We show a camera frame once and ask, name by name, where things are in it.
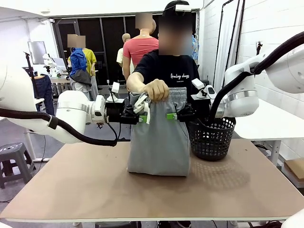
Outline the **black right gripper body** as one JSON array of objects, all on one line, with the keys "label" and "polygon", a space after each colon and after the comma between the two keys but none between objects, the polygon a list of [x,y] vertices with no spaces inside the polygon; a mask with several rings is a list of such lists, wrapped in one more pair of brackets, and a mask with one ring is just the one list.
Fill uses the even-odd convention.
[{"label": "black right gripper body", "polygon": [[209,104],[190,104],[192,116],[189,121],[200,119],[205,121],[209,118],[210,105]]}]

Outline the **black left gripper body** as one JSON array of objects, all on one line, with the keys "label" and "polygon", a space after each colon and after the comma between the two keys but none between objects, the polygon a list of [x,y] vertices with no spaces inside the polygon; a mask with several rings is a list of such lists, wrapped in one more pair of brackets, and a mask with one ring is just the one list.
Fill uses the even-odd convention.
[{"label": "black left gripper body", "polygon": [[120,123],[120,124],[130,124],[130,120],[127,117],[125,107],[114,107],[108,106],[106,108],[106,117],[109,123]]}]

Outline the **person's right hand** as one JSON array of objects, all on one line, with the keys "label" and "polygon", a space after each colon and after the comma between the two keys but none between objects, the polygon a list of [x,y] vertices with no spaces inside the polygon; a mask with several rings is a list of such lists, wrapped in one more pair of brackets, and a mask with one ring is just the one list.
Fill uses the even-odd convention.
[{"label": "person's right hand", "polygon": [[163,80],[155,79],[144,86],[144,92],[152,101],[158,102],[168,98],[170,89]]}]

